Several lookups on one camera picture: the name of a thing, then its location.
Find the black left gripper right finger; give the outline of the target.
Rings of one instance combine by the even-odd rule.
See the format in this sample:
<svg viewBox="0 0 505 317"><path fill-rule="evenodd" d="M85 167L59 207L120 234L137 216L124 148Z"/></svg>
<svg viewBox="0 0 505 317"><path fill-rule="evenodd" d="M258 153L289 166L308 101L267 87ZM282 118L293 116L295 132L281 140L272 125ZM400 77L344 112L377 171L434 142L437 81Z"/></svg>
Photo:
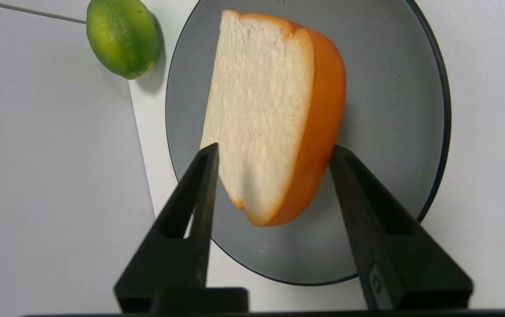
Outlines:
<svg viewBox="0 0 505 317"><path fill-rule="evenodd" d="M335 146L329 168L368 309L467 309L469 275L359 158Z"/></svg>

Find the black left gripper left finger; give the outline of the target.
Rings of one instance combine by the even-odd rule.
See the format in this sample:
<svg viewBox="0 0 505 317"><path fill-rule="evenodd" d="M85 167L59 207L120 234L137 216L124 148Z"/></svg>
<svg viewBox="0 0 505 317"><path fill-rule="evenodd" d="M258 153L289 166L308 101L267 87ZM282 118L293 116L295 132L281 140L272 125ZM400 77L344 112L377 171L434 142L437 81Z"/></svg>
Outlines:
<svg viewBox="0 0 505 317"><path fill-rule="evenodd" d="M247 314L244 288L208 288L218 143L200 150L120 275L125 314Z"/></svg>

